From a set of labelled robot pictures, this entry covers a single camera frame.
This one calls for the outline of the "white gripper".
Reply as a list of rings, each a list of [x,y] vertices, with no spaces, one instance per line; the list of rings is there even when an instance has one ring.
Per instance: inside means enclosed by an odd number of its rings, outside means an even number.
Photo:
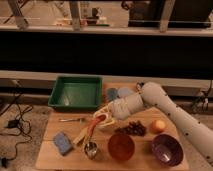
[[[102,114],[107,114],[109,116],[113,115],[114,118],[119,120],[124,120],[127,117],[135,114],[143,109],[143,100],[139,93],[134,93],[124,98],[116,99],[111,104],[103,106],[101,109],[97,110],[93,116],[99,116]],[[116,120],[111,118],[107,121],[100,122],[97,124],[99,129],[103,129],[107,126],[116,123]]]

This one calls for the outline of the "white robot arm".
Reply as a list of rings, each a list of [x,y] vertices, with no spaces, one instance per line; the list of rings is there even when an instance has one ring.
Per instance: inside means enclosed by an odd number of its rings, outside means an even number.
[[[115,99],[93,114],[94,117],[106,115],[100,126],[105,127],[117,120],[125,120],[148,106],[156,107],[174,123],[213,167],[213,131],[173,102],[158,83],[147,82],[137,88],[137,92]]]

